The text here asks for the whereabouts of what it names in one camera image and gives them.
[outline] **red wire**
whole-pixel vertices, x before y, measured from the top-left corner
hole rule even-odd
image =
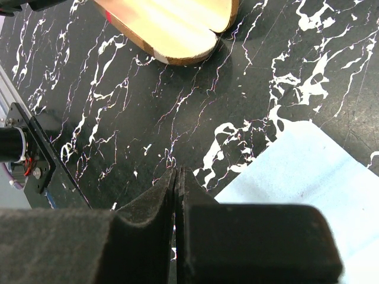
[[[24,173],[24,176],[28,176],[29,174],[30,174],[30,172],[31,172],[31,167],[32,167],[32,159],[31,158],[29,158],[29,166],[28,166],[28,169],[27,169],[27,171]]]

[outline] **screw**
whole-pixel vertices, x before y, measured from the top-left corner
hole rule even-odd
[[[36,179],[40,179],[41,178],[41,175],[42,175],[42,172],[41,172],[41,169],[39,167],[35,168],[33,170],[33,176],[36,178]]]

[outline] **marble countertop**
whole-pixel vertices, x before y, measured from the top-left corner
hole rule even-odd
[[[74,0],[7,18],[0,61],[91,207],[117,209],[170,166],[214,196],[294,121],[379,174],[378,31],[375,0],[241,0],[209,59],[168,66]]]

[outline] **wooden board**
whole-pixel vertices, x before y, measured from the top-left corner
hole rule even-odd
[[[215,32],[231,26],[239,0],[95,0],[101,14],[161,62],[186,65],[206,59]]]

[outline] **light blue cloth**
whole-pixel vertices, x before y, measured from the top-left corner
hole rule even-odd
[[[216,200],[315,206],[345,266],[340,283],[379,283],[379,177],[314,124],[287,127]]]

